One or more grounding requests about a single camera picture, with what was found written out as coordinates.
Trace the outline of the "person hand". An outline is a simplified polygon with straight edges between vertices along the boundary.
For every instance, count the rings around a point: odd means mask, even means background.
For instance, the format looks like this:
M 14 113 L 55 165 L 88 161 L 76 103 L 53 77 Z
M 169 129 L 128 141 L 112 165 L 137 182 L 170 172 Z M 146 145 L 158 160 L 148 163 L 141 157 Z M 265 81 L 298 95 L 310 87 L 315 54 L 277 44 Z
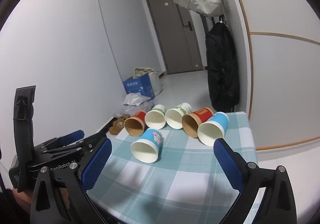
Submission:
M 17 212 L 23 216 L 30 217 L 30 209 L 33 198 L 33 191 L 25 190 L 18 192 L 17 189 L 13 188 L 12 193 L 16 203 Z

